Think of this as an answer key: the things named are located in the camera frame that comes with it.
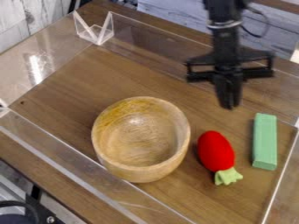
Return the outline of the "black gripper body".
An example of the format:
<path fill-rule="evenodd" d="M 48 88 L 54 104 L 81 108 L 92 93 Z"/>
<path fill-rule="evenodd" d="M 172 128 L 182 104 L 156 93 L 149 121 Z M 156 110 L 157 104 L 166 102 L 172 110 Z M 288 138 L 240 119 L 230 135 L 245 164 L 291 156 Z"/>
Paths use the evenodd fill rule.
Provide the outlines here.
<path fill-rule="evenodd" d="M 239 56 L 232 60 L 216 60 L 214 52 L 196 56 L 185 60 L 186 67 L 185 80 L 188 82 L 212 82 L 214 74 L 228 72 L 241 72 L 243 81 L 255 78 L 268 78 L 273 76 L 273 58 L 275 55 L 269 51 L 240 48 Z M 244 68 L 243 63 L 265 60 L 265 66 Z M 192 67 L 213 66 L 209 71 L 194 72 Z"/>

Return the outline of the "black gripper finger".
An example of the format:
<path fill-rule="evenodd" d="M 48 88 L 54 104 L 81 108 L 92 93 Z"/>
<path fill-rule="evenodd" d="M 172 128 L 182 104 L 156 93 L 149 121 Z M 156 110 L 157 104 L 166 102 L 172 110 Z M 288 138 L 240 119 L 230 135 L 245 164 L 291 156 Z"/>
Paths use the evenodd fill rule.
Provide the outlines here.
<path fill-rule="evenodd" d="M 213 84 L 216 89 L 216 95 L 218 98 L 218 105 L 224 109 L 232 109 L 229 81 L 225 78 L 214 78 Z"/>
<path fill-rule="evenodd" d="M 241 91 L 243 91 L 243 79 L 234 78 L 232 80 L 232 98 L 234 107 L 240 104 Z"/>

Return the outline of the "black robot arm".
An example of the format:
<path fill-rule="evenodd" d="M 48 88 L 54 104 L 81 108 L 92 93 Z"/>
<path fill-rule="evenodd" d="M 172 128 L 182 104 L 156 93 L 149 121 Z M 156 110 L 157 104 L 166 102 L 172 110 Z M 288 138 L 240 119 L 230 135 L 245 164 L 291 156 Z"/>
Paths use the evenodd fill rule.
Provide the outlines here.
<path fill-rule="evenodd" d="M 252 0 L 202 0 L 204 10 L 208 12 L 206 27 L 212 33 L 212 51 L 201 56 L 188 58 L 186 81 L 208 81 L 214 85 L 218 105 L 224 109 L 233 109 L 240 104 L 243 82 L 248 79 L 273 76 L 273 57 L 269 51 L 247 49 L 240 46 L 239 29 L 253 34 L 241 24 L 241 12 L 249 10 L 265 20 L 260 10 L 248 5 Z"/>

